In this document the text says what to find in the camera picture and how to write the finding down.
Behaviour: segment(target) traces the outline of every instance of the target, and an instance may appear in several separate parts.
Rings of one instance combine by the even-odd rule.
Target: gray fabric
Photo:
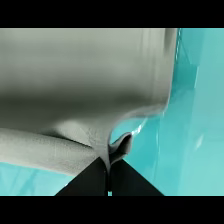
[[[36,133],[32,162],[27,163],[25,137],[19,141],[18,131],[12,136],[17,145],[9,143],[10,156],[3,156],[7,142],[0,143],[1,160],[54,169],[46,162],[53,155],[54,143],[43,136],[54,131],[91,147],[109,170],[108,141],[116,123],[165,108],[175,42],[174,28],[0,29],[1,135],[9,134],[6,129],[23,131],[22,136],[24,131]],[[38,142],[46,138],[51,139],[49,147],[35,157],[43,150]],[[91,159],[85,150],[80,156],[83,146],[69,144],[74,152],[71,161],[86,166]],[[16,160],[13,153],[18,152]],[[55,170],[77,173],[64,162]]]

